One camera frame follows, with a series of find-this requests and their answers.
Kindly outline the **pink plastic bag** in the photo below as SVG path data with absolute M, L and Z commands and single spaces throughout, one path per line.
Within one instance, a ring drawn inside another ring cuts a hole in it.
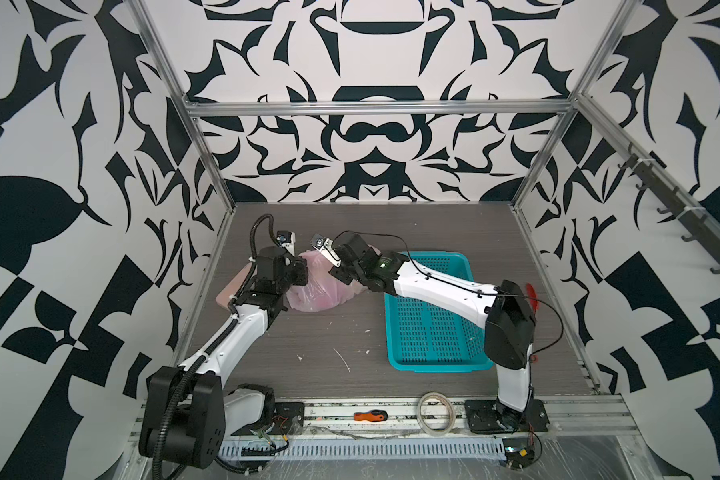
M 316 313 L 340 306 L 367 288 L 357 281 L 344 284 L 330 274 L 333 265 L 318 251 L 310 250 L 300 254 L 306 261 L 308 282 L 305 286 L 292 286 L 286 293 L 291 309 L 299 312 Z

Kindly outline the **teal plastic basket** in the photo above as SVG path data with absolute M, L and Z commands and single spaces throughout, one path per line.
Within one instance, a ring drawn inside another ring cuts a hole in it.
M 430 303 L 384 297 L 388 360 L 399 371 L 470 373 L 493 362 L 484 353 L 483 329 Z

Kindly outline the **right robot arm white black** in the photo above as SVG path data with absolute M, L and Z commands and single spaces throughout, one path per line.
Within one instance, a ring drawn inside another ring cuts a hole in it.
M 334 239 L 316 235 L 311 245 L 331 263 L 330 275 L 346 285 L 356 281 L 372 292 L 423 301 L 485 331 L 483 350 L 494 364 L 498 390 L 493 418 L 480 433 L 546 429 L 532 383 L 532 359 L 544 350 L 535 347 L 533 305 L 541 299 L 509 280 L 496 286 L 437 272 L 407 250 L 378 252 L 352 230 Z

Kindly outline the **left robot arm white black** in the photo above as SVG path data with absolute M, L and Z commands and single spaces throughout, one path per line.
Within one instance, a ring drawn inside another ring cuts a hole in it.
M 270 389 L 224 385 L 244 354 L 286 311 L 286 294 L 308 282 L 305 259 L 295 253 L 295 235 L 277 231 L 273 215 L 255 220 L 249 231 L 249 267 L 226 297 L 229 316 L 199 350 L 176 366 L 164 366 L 147 382 L 138 451 L 151 459 L 153 479 L 176 479 L 187 468 L 217 463 L 242 473 L 219 457 L 226 433 L 264 426 L 274 412 Z

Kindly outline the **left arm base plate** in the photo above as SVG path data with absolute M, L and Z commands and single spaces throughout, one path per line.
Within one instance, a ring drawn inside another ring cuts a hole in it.
M 237 428 L 227 426 L 225 436 L 255 435 L 258 431 L 275 436 L 298 433 L 304 425 L 305 408 L 304 402 L 276 401 L 256 422 Z

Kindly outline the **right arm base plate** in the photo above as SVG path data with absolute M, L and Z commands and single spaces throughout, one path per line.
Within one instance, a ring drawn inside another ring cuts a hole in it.
M 547 432 L 549 417 L 544 403 L 532 399 L 523 412 L 503 406 L 497 400 L 466 400 L 464 402 L 468 429 L 474 434 Z

